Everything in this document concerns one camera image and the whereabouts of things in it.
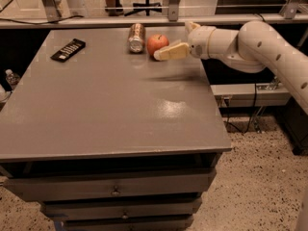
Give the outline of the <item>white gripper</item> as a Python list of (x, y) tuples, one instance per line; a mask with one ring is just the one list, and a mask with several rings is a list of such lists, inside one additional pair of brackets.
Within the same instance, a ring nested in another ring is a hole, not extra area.
[(200, 26), (191, 21), (185, 23), (185, 31), (188, 34), (188, 43), (177, 40), (154, 52), (157, 61), (179, 60), (187, 58), (191, 54), (199, 59), (207, 60), (209, 55), (209, 43), (211, 34), (216, 30), (212, 26)]

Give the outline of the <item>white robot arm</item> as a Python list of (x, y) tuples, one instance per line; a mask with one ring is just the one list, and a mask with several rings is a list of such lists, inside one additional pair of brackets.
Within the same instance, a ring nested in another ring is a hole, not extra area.
[(269, 69), (308, 113), (308, 56), (290, 45), (268, 23), (254, 20), (239, 30), (185, 24), (187, 40), (177, 40), (154, 52), (157, 61), (193, 56), (215, 59), (245, 73)]

